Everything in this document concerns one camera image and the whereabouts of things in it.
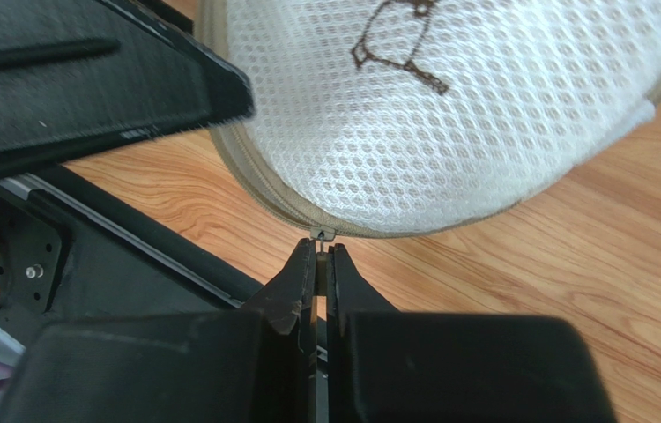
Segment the black plastic cover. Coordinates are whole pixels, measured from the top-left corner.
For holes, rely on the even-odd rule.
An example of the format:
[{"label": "black plastic cover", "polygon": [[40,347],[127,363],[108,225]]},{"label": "black plastic cover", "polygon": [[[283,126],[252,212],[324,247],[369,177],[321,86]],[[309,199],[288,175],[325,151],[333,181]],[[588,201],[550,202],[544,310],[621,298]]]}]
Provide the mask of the black plastic cover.
[{"label": "black plastic cover", "polygon": [[284,422],[291,345],[257,312],[47,327],[0,403],[0,422]]},{"label": "black plastic cover", "polygon": [[588,348],[560,319],[359,312],[347,329],[352,359],[330,378],[349,398],[333,422],[616,421]]},{"label": "black plastic cover", "polygon": [[247,78],[127,0],[0,0],[0,177],[252,114]]}]

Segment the black plastic plate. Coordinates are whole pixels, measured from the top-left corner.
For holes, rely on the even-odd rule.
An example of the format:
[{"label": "black plastic plate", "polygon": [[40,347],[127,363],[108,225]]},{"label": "black plastic plate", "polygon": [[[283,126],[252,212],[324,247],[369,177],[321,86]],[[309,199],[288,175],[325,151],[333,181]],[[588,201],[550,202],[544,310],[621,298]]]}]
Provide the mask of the black plastic plate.
[{"label": "black plastic plate", "polygon": [[249,81],[127,0],[0,0],[0,178],[245,119]]}]

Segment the brown drawing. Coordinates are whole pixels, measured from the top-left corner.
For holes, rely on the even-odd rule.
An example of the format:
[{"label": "brown drawing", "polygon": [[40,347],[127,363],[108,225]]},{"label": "brown drawing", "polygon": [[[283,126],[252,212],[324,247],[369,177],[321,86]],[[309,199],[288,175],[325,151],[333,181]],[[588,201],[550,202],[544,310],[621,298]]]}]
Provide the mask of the brown drawing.
[{"label": "brown drawing", "polygon": [[[447,84],[442,82],[435,75],[429,72],[424,72],[414,63],[414,57],[419,52],[420,45],[424,40],[424,37],[427,35],[427,32],[429,31],[429,23],[432,20],[432,14],[435,11],[435,4],[437,1],[438,0],[385,0],[379,6],[377,6],[375,13],[373,13],[372,17],[370,17],[368,20],[362,36],[360,37],[359,41],[357,41],[356,45],[354,45],[352,48],[352,56],[354,57],[354,64],[356,65],[357,69],[361,69],[362,65],[366,61],[378,62],[386,66],[390,66],[391,68],[411,73],[422,84],[429,86],[440,95],[443,95],[446,91],[448,91],[449,87]],[[372,27],[372,25],[375,23],[375,19],[377,19],[377,17],[380,15],[380,12],[392,4],[410,4],[413,8],[413,18],[425,20],[424,27],[419,34],[410,34],[411,36],[418,36],[419,38],[414,44],[411,53],[409,53],[408,58],[403,63],[394,62],[385,57],[380,57],[369,51],[367,47],[369,28]]]}]

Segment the zipper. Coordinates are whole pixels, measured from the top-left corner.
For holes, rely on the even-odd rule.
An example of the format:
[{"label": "zipper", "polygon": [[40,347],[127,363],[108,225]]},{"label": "zipper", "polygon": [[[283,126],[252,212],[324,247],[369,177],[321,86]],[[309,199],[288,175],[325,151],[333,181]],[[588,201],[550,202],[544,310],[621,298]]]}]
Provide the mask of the zipper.
[{"label": "zipper", "polygon": [[294,226],[304,230],[310,230],[314,226],[320,226],[319,224],[312,222],[312,220],[310,219],[304,219],[304,216],[302,216],[296,211],[293,211],[293,207],[289,206],[286,203],[286,201],[278,194],[278,192],[276,192],[276,190],[273,189],[273,187],[268,183],[268,181],[265,179],[263,174],[259,171],[258,167],[255,164],[255,161],[252,159],[252,156],[248,153],[247,148],[244,146],[243,140],[241,139],[237,131],[234,129],[234,127],[229,126],[225,128],[220,128],[219,130],[228,131],[229,133],[228,135],[230,136],[231,139],[223,140],[223,141],[224,142],[235,141],[235,143],[239,147],[242,157],[248,162],[248,166],[254,171],[257,179],[263,184],[263,187],[265,187],[265,190],[269,191],[273,196],[273,198],[276,198],[276,201],[278,201],[285,208],[280,209],[280,211],[277,211],[275,204],[270,204],[269,202],[267,202],[263,198],[263,196],[260,195],[260,191],[256,189],[250,181],[248,181],[248,179],[244,176],[244,174],[242,174],[239,167],[232,160],[231,154],[228,151],[223,151],[224,150],[223,147],[219,146],[218,142],[214,142],[214,144],[216,145],[216,149],[219,150],[221,159],[224,161],[224,164],[227,166],[229,172],[232,174],[234,179],[236,179],[236,181],[241,185],[241,187],[248,193],[248,195],[252,197],[253,200],[255,200],[258,204],[260,204],[260,206],[262,206],[274,218],[290,226]]},{"label": "zipper", "polygon": [[[278,194],[278,192],[273,189],[273,187],[268,183],[268,181],[265,179],[263,174],[260,172],[259,168],[256,166],[255,161],[252,159],[252,156],[249,154],[249,151],[247,147],[244,146],[244,140],[240,136],[240,134],[237,132],[237,130],[232,127],[228,126],[225,128],[220,128],[219,130],[228,130],[228,135],[230,136],[231,139],[228,140],[222,140],[224,142],[228,141],[235,141],[237,146],[239,147],[240,153],[242,157],[247,161],[248,166],[253,170],[255,173],[257,179],[260,181],[260,183],[263,184],[265,189],[271,193],[271,195],[276,198],[276,201],[278,201],[281,205],[283,205],[285,208],[280,209],[278,208],[275,204],[271,204],[270,202],[267,202],[262,195],[259,194],[259,190],[256,189],[253,184],[248,181],[248,179],[242,174],[241,170],[239,167],[234,163],[231,154],[229,154],[228,151],[226,151],[225,148],[221,147],[218,142],[214,142],[216,145],[216,149],[219,151],[219,155],[221,156],[221,159],[224,161],[224,164],[227,166],[227,169],[229,172],[232,174],[234,179],[241,185],[241,187],[248,193],[250,197],[252,197],[256,203],[260,204],[261,207],[263,207],[268,213],[270,213],[273,217],[276,219],[290,225],[293,227],[297,227],[299,229],[303,230],[308,230],[310,232],[309,237],[314,240],[319,240],[320,235],[324,235],[324,240],[325,241],[333,241],[336,235],[342,235],[342,236],[351,236],[351,237],[357,237],[359,235],[350,233],[347,231],[338,231],[335,228],[329,228],[327,226],[321,225],[319,222],[315,222],[306,216],[302,215],[301,213],[294,211],[294,208],[289,205],[282,196]],[[414,237],[414,236],[426,236],[430,234],[437,234],[443,231],[447,231],[450,229],[456,229],[461,226],[467,226],[467,225],[472,225],[475,223],[479,223],[481,221],[490,219],[494,216],[503,214],[504,212],[507,212],[509,210],[512,210],[515,208],[517,205],[522,203],[523,201],[519,201],[517,203],[514,203],[510,205],[509,207],[506,207],[505,209],[499,210],[495,213],[488,214],[486,216],[476,218],[476,219],[467,219],[462,223],[458,223],[454,226],[449,226],[445,227],[442,229],[438,229],[435,231],[431,232],[426,232],[426,233],[402,233],[402,234],[390,234],[389,238],[403,238],[403,237]]]}]

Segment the mesh laundry bag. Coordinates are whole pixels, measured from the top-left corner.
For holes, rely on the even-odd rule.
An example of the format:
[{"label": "mesh laundry bag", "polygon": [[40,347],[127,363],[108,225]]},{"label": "mesh laundry bag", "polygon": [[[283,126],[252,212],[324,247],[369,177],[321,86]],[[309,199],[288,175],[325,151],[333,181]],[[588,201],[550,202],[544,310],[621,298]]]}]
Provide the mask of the mesh laundry bag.
[{"label": "mesh laundry bag", "polygon": [[654,114],[661,0],[205,0],[196,36],[251,79],[212,131],[298,226],[427,234],[536,195]]}]

